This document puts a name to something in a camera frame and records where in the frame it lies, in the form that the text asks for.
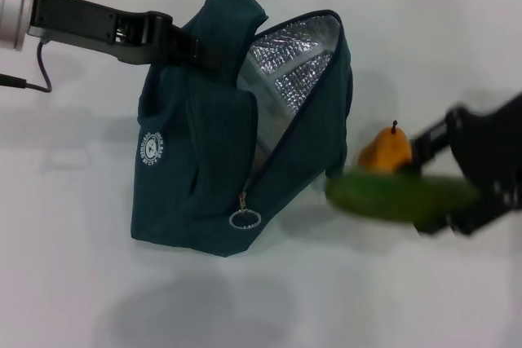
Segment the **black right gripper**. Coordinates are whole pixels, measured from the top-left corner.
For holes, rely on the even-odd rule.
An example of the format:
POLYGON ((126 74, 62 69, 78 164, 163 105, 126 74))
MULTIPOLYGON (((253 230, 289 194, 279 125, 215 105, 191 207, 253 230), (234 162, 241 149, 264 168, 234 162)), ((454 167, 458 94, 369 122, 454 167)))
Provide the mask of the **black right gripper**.
POLYGON ((464 175, 480 191, 480 199, 463 211, 417 222, 419 234, 444 230, 470 235, 510 212, 521 211, 521 96, 486 114, 459 105, 410 141, 412 166, 420 170, 450 146, 464 175))

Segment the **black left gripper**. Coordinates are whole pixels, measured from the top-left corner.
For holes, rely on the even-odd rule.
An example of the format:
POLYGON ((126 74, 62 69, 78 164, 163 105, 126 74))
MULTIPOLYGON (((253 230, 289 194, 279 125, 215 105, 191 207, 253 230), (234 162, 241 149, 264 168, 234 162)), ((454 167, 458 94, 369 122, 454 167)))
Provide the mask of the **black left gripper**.
POLYGON ((111 55, 126 64, 186 64, 220 72, 220 53, 155 11, 120 11, 85 0, 33 0, 29 33, 111 55))

